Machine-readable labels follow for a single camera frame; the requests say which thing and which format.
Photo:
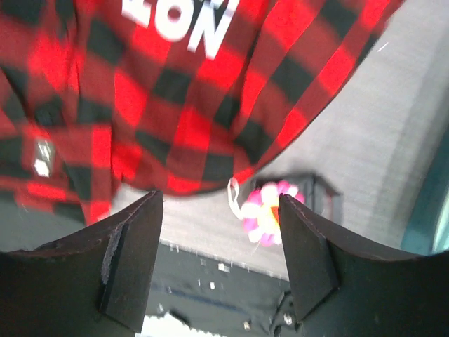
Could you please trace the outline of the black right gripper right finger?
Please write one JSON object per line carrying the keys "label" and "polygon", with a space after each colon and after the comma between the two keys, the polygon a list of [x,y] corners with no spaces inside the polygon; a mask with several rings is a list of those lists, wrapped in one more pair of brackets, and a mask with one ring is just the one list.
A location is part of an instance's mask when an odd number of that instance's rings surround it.
{"label": "black right gripper right finger", "polygon": [[448,253],[421,256],[279,199],[300,336],[447,336]]}

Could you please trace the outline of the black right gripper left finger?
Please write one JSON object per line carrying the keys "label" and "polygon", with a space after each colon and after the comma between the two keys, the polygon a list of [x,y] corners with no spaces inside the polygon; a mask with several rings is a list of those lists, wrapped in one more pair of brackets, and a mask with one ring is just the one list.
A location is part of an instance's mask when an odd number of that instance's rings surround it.
{"label": "black right gripper left finger", "polygon": [[1,335],[140,333],[162,218],[163,196],[151,191],[62,239],[2,253]]}

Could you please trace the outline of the pink white flower brooch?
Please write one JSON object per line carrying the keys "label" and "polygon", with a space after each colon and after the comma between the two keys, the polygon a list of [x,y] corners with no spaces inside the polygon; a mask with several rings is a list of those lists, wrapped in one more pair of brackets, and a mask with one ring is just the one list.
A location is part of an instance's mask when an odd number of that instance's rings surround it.
{"label": "pink white flower brooch", "polygon": [[299,187],[286,180],[269,181],[251,191],[242,204],[238,203],[239,192],[238,180],[230,178],[227,183],[228,204],[242,222],[249,241],[266,247],[281,244],[279,197],[286,194],[304,203],[305,196]]}

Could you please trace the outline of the red black plaid shirt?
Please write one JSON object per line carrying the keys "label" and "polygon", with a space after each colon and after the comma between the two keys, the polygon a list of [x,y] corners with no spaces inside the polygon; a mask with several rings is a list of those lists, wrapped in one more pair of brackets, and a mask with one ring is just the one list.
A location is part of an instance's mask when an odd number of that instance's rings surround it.
{"label": "red black plaid shirt", "polygon": [[1,198],[96,223],[121,185],[243,182],[326,108],[400,1],[2,1]]}

